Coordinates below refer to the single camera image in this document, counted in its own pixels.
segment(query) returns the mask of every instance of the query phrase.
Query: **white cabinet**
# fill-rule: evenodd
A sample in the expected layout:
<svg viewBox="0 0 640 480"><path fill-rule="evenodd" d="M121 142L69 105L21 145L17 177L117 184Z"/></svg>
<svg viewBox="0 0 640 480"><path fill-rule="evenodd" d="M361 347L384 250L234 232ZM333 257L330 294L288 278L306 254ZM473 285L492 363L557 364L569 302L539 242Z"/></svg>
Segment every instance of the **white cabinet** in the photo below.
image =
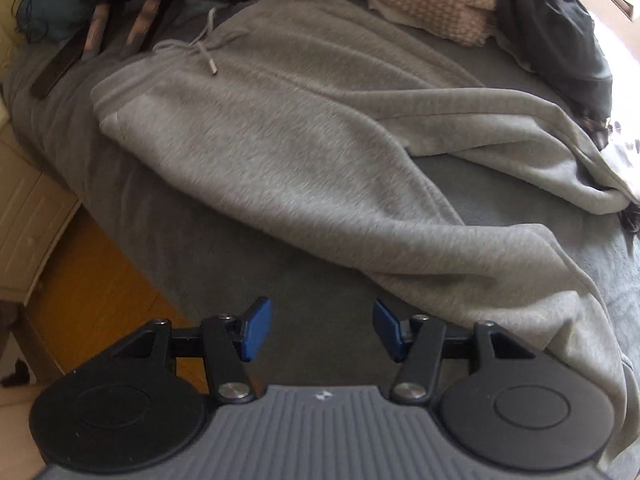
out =
<svg viewBox="0 0 640 480"><path fill-rule="evenodd" d="M0 300L28 301L78 206L31 165L7 124L0 132Z"/></svg>

